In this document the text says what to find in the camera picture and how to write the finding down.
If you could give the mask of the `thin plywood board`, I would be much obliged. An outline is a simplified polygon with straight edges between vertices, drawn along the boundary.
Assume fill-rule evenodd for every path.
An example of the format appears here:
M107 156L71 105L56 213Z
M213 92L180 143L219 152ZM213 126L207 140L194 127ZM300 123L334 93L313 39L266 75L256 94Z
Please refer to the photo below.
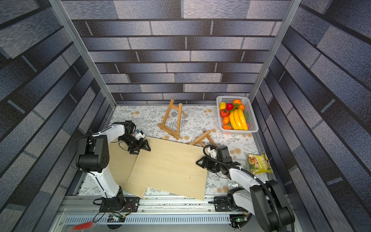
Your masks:
M108 167L115 182L126 192L125 195L135 195L142 198L147 187L128 182L138 155L130 154L127 147L125 143L119 143L118 139L109 144L110 160Z
M147 137L151 151L141 150L128 178L129 183L204 199L207 170L196 164L203 148Z

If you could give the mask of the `small wooden easel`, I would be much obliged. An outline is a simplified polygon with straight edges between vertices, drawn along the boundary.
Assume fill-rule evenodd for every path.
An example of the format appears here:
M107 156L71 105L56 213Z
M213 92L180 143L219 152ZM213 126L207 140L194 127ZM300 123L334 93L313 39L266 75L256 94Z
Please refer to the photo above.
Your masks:
M167 121L170 119L171 111L176 111L176 114L172 118L172 121L168 123ZM171 99L162 122L157 126L176 140L179 140L182 118L187 117L188 115L183 111L183 104L179 103L176 105L175 100Z

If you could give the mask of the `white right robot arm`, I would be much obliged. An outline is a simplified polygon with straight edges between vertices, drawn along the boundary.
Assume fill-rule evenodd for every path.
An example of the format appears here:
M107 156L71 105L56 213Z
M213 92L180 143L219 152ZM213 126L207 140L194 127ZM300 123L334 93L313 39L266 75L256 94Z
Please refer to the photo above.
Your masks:
M206 145L204 156L196 162L211 173L221 173L239 184L230 189L225 197L215 197L215 207L237 212L230 217L230 226L243 227L254 216L265 232L286 232L288 226L295 230L293 209L275 180L263 181L234 162L226 146Z

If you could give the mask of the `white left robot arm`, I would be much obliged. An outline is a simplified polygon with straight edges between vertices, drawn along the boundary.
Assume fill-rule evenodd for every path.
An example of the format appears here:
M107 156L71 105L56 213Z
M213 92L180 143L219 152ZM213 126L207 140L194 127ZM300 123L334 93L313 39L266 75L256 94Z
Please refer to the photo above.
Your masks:
M78 147L74 168L88 173L98 185L101 203L93 201L93 204L99 206L103 213L119 213L127 204L122 188L114 181L108 167L109 144L116 138L128 145L127 151L132 155L138 155L141 150L151 151L145 134L137 130L130 120L114 122L100 132L76 139Z

